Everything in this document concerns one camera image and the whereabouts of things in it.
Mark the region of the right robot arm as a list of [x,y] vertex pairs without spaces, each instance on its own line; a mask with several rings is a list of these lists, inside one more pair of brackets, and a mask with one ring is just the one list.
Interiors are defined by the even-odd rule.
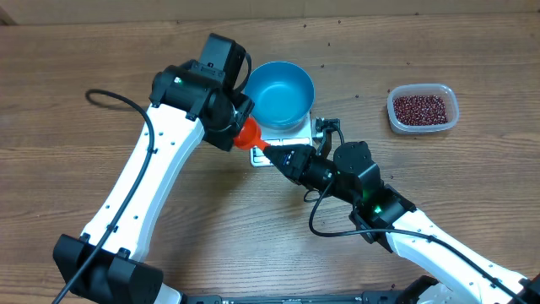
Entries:
[[329,160],[306,144],[268,146],[263,154],[291,182],[352,206],[350,233],[417,264],[427,275],[399,303],[537,303],[539,279],[489,261],[445,233],[381,179],[365,142],[341,144]]

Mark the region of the red measuring scoop blue handle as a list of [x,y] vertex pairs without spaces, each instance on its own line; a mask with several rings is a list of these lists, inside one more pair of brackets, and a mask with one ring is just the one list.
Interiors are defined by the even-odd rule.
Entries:
[[264,150],[269,143],[262,140],[262,130],[257,121],[253,117],[248,117],[239,134],[234,138],[234,145],[243,150],[253,148]]

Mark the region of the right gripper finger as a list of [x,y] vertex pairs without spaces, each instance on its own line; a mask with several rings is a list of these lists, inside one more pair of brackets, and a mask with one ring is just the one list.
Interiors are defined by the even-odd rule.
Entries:
[[263,154],[276,167],[302,166],[315,151],[308,144],[270,145],[263,150]]
[[294,168],[290,165],[292,152],[293,145],[270,145],[264,149],[264,155],[289,180],[294,180]]

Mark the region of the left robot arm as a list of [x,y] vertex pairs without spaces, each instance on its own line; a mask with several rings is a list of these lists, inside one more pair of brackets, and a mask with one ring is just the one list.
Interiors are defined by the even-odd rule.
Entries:
[[245,59],[191,60],[157,73],[143,109],[116,93],[90,89],[138,111],[143,129],[111,193],[79,237],[62,235],[53,259],[71,292],[96,303],[180,303],[183,295],[147,265],[151,238],[182,167],[201,142],[230,151],[253,108],[236,82]]

